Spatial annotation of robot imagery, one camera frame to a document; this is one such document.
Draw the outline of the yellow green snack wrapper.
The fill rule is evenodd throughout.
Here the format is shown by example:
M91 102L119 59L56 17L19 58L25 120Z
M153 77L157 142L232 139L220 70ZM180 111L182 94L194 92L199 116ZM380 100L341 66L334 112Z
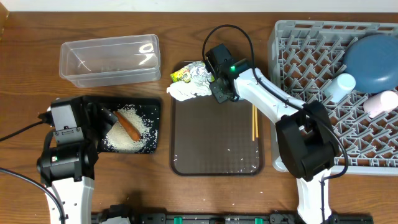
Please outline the yellow green snack wrapper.
M179 82L179 81L184 81L185 83L191 82L191 75L189 72L188 66L191 63L198 62L198 61L183 61L180 62L177 66L176 69L173 73L170 74L170 77L172 81ZM214 76L212 75L211 82L215 80Z

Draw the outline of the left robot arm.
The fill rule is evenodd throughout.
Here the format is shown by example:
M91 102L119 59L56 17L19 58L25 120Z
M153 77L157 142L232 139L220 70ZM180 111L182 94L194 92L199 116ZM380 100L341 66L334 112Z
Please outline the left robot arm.
M118 120L96 96L56 99L45 115L53 126L37 160L51 223L91 223L98 148Z

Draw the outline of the white tissue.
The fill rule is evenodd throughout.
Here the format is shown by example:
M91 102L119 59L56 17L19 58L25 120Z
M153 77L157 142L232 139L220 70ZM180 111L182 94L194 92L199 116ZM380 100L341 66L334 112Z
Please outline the white tissue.
M166 92L178 101L189 100L196 98L197 96L212 95L212 92L209 88L209 83L197 83L193 81L189 83L185 83L184 81L172 83L166 89Z

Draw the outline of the wooden chopstick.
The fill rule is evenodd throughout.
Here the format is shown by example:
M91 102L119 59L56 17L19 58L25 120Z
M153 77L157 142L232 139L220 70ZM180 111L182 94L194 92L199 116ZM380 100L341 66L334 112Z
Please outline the wooden chopstick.
M256 138L256 112L255 106L252 105L252 141L255 141Z
M257 107L253 105L253 122L254 122L254 136L255 138L259 137L259 128L258 128L258 113L257 113Z

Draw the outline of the pink cup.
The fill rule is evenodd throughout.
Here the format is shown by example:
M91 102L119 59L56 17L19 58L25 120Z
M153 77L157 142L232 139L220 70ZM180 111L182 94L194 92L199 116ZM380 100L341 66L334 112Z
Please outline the pink cup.
M397 93L387 90L368 98L363 104L363 110L374 118L381 113L389 113L397 107Z

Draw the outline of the light blue cup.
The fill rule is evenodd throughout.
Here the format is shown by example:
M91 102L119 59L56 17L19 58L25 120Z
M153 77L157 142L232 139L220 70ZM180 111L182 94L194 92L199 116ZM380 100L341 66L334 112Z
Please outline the light blue cup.
M331 96L334 103L340 102L350 94L356 86L355 78L349 73L342 73L334 78L324 91L326 97Z

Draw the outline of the orange carrot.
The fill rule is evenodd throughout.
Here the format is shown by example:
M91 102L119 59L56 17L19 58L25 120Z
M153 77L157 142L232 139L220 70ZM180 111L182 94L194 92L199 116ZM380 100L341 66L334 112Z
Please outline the orange carrot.
M114 115L118 118L120 125L125 129L128 136L133 141L139 141L141 139L140 132L118 111L114 112Z

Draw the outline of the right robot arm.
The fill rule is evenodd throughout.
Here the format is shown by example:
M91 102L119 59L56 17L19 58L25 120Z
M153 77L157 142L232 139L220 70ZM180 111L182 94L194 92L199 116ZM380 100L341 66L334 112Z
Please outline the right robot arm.
M325 187L339 152L326 108L288 95L252 61L233 58L224 44L201 54L218 102L242 98L274 124L279 156L297 180L298 215L305 223L325 223L331 215Z

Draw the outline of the pile of white rice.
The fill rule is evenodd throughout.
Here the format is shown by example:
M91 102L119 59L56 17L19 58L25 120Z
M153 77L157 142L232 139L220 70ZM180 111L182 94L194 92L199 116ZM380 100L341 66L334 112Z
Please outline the pile of white rice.
M141 139L133 141L118 121L104 139L104 150L121 153L153 153L158 140L158 128L155 125L155 122L159 120L155 115L157 108L124 105L117 111L140 132Z

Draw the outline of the dark blue bowl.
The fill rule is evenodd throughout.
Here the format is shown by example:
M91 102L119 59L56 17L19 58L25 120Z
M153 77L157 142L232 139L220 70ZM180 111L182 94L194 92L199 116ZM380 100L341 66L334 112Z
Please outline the dark blue bowl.
M355 90L375 94L397 86L397 37L369 35L359 39L343 56L345 72L356 80Z

